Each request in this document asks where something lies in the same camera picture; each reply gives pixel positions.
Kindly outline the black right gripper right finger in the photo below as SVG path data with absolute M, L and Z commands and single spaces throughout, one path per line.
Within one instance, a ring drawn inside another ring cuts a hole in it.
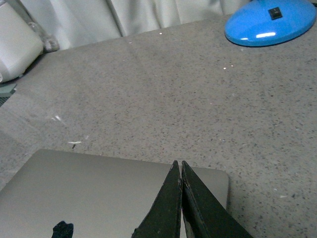
M 251 238 L 199 176 L 182 161 L 182 211 L 188 238 Z

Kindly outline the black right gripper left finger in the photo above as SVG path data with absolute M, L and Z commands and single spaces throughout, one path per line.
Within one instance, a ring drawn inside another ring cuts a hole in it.
M 178 238 L 181 228 L 182 179 L 174 161 L 149 212 L 133 238 Z

